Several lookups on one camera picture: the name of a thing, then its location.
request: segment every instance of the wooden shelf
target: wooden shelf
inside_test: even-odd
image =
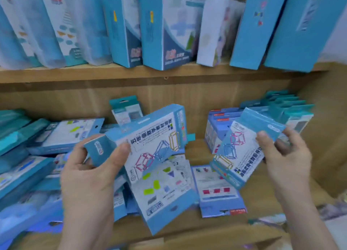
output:
[[[330,70],[332,63],[317,63],[312,71]],[[259,70],[249,70],[229,66],[229,61],[223,61],[215,67],[207,67],[195,62],[166,71],[158,71],[147,66],[125,68],[118,64],[93,66],[82,64],[60,69],[37,67],[26,70],[10,71],[0,68],[0,84],[22,82],[54,82],[54,81],[84,81],[104,79],[153,78],[175,76],[205,76],[205,75],[247,75],[255,73],[284,73],[288,71],[261,66]]]
[[[186,158],[189,159],[192,166],[208,164],[212,157],[213,155],[211,155],[203,139],[189,142],[186,147]],[[311,180],[310,187],[316,205],[332,203],[333,199],[314,180]],[[248,219],[282,212],[282,208],[275,198],[264,163],[258,166],[245,187],[241,189],[241,196],[247,207],[247,214],[203,219],[199,208],[193,207],[169,223],[154,237],[141,217],[126,216],[115,222],[111,245],[164,236],[171,242],[172,247],[169,249],[181,249],[178,247],[179,245],[186,245],[187,247],[188,242],[199,241],[202,238],[204,238],[206,245],[212,249],[213,243],[216,243],[214,238],[217,234],[228,239],[230,245],[233,243],[235,243],[234,245],[252,243],[281,236],[280,232],[274,228],[254,227],[247,224]],[[229,238],[228,234],[232,234],[234,237]],[[32,234],[26,237],[23,249],[56,249],[59,240],[60,235]]]

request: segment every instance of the green shape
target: green shape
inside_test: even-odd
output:
[[[152,188],[143,190],[143,195],[150,195],[150,194],[154,194],[154,190]]]
[[[155,188],[156,190],[159,190],[159,189],[160,189],[159,180],[156,179],[156,180],[153,182],[153,186],[154,186],[154,188]]]
[[[147,178],[150,177],[150,175],[151,175],[150,173],[147,173],[147,174],[143,175],[142,178],[143,178],[143,179],[147,179]]]
[[[187,46],[186,46],[186,50],[191,50],[192,46],[193,46],[193,42],[194,42],[194,35],[193,32],[190,33],[188,42],[187,42]]]
[[[163,169],[163,172],[170,172],[171,171],[171,167],[168,167],[166,169]]]

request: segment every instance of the person's right hand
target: person's right hand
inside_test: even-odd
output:
[[[277,199],[281,202],[298,192],[310,192],[310,168],[312,155],[300,134],[286,128],[283,133],[291,145],[272,139],[264,131],[257,134],[257,141],[262,148],[271,181],[275,187]]]

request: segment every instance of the transparent plastic packaging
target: transparent plastic packaging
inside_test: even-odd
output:
[[[65,0],[83,58],[92,65],[112,63],[102,0]]]
[[[29,58],[0,6],[0,66],[9,70],[30,68]]]
[[[11,0],[39,61],[48,68],[66,66],[43,0]]]

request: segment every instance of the fingernail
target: fingernail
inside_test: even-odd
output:
[[[128,155],[130,152],[130,144],[129,143],[122,143],[120,145],[120,151],[122,151],[122,153]]]
[[[264,130],[258,132],[258,137],[266,137],[267,134]]]

